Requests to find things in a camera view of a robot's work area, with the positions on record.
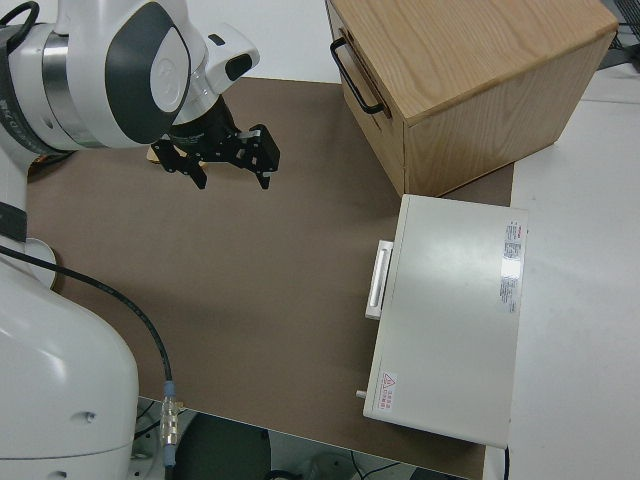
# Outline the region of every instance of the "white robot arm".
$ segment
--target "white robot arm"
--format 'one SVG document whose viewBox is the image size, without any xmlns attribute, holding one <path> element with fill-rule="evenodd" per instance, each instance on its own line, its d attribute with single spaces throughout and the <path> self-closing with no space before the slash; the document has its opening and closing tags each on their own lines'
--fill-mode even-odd
<svg viewBox="0 0 640 480">
<path fill-rule="evenodd" d="M 60 0 L 55 25 L 36 24 L 37 13 L 26 2 L 0 19 L 0 247 L 24 252 L 38 155 L 152 144 L 167 171 L 200 188 L 198 161 L 231 162 L 268 187 L 275 143 L 261 125 L 240 132 L 220 95 L 259 60 L 239 32 L 222 24 L 202 38 L 184 0 Z M 126 478 L 133 356 L 102 319 L 4 256 L 0 365 L 0 478 Z"/>
</svg>

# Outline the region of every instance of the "drawer handle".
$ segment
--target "drawer handle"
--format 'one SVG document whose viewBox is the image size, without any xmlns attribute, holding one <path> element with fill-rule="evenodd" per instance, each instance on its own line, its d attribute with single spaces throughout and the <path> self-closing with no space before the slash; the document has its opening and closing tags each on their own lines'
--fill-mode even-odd
<svg viewBox="0 0 640 480">
<path fill-rule="evenodd" d="M 331 43 L 331 56 L 333 57 L 333 60 L 336 62 L 336 65 L 338 65 L 338 70 L 340 70 L 340 73 L 344 77 L 344 80 L 347 82 L 347 85 L 349 85 L 349 88 L 353 92 L 353 95 L 356 97 L 356 100 L 358 101 L 360 108 L 362 108 L 362 110 L 364 110 L 365 113 L 373 115 L 374 113 L 383 111 L 384 104 L 382 102 L 376 105 L 367 105 L 367 102 L 365 102 L 364 98 L 362 98 L 362 94 L 360 93 L 360 90 L 358 90 L 358 87 L 356 87 L 356 84 L 353 83 L 353 80 L 349 76 L 347 69 L 344 67 L 344 64 L 338 57 L 336 50 L 338 50 L 338 48 L 346 44 L 347 44 L 347 41 L 345 40 L 344 37 L 340 37 Z"/>
<path fill-rule="evenodd" d="M 380 320 L 382 316 L 382 303 L 384 291 L 387 286 L 387 275 L 389 274 L 389 264 L 391 262 L 391 252 L 393 242 L 380 240 L 378 242 L 378 253 L 376 263 L 371 276 L 371 288 L 369 289 L 369 299 L 364 316 L 372 320 Z"/>
</svg>

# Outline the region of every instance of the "wood grain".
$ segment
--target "wood grain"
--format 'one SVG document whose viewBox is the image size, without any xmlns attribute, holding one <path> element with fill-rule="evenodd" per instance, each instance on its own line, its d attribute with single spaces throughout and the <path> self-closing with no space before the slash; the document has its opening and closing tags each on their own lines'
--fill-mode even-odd
<svg viewBox="0 0 640 480">
<path fill-rule="evenodd" d="M 554 143 L 611 37 L 407 127 L 406 191 L 440 196 Z"/>
<path fill-rule="evenodd" d="M 327 11 L 334 38 L 342 36 L 344 34 L 344 24 L 331 3 L 327 3 Z M 339 56 L 365 101 L 369 104 L 380 101 L 381 99 L 369 88 L 371 80 L 367 77 L 368 73 L 360 67 L 358 53 L 345 48 L 339 53 Z M 393 105 L 387 107 L 389 108 L 390 117 L 382 113 L 369 115 L 362 111 L 349 86 L 344 82 L 343 91 L 345 100 L 367 138 L 369 145 L 371 145 L 371 148 L 378 157 L 398 195 L 402 195 L 405 191 L 405 127 L 402 115 L 400 115 L 397 108 Z"/>
<path fill-rule="evenodd" d="M 409 125 L 613 32 L 599 0 L 332 0 Z"/>
</svg>

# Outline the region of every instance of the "black metal handle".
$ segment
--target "black metal handle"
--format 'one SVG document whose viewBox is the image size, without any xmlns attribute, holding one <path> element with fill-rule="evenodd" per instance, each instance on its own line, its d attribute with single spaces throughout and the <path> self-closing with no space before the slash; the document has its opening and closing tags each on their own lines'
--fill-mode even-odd
<svg viewBox="0 0 640 480">
<path fill-rule="evenodd" d="M 338 54 L 336 53 L 336 50 L 338 50 L 338 48 L 344 46 L 347 44 L 347 41 L 345 40 L 344 37 L 340 37 L 336 40 L 334 40 L 331 43 L 331 56 L 333 57 L 333 60 L 336 62 L 336 65 L 338 65 L 338 70 L 340 70 L 340 73 L 342 74 L 342 76 L 344 77 L 345 82 L 347 82 L 347 85 L 349 85 L 349 88 L 351 89 L 351 91 L 353 92 L 354 97 L 356 97 L 356 100 L 358 101 L 358 104 L 360 105 L 360 108 L 362 108 L 362 110 L 364 110 L 365 113 L 368 113 L 370 115 L 373 115 L 374 113 L 378 113 L 384 110 L 384 103 L 378 103 L 376 105 L 367 105 L 367 102 L 365 102 L 364 98 L 362 97 L 362 94 L 360 93 L 360 90 L 358 90 L 358 87 L 356 87 L 356 84 L 353 83 L 353 80 L 351 79 L 351 77 L 349 76 L 349 73 L 347 72 L 347 69 L 345 68 L 344 64 L 342 63 L 342 61 L 340 60 L 340 58 L 338 57 Z"/>
</svg>

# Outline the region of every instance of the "brown mat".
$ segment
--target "brown mat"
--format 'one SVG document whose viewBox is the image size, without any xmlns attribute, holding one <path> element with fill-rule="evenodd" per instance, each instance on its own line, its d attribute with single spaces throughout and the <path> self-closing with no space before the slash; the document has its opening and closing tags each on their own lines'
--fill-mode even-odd
<svg viewBox="0 0 640 480">
<path fill-rule="evenodd" d="M 340 87 L 245 79 L 226 100 L 239 127 L 267 124 L 282 151 L 268 191 L 227 165 L 208 166 L 198 191 L 146 149 L 78 153 L 32 178 L 30 235 L 147 312 L 189 408 L 481 478 L 484 447 L 366 419 L 354 395 L 376 336 L 364 318 L 376 246 L 393 240 L 400 199 Z M 507 203 L 510 174 L 451 196 Z M 140 322 L 95 289 L 57 288 L 120 332 L 140 394 L 159 398 L 161 364 Z"/>
</svg>

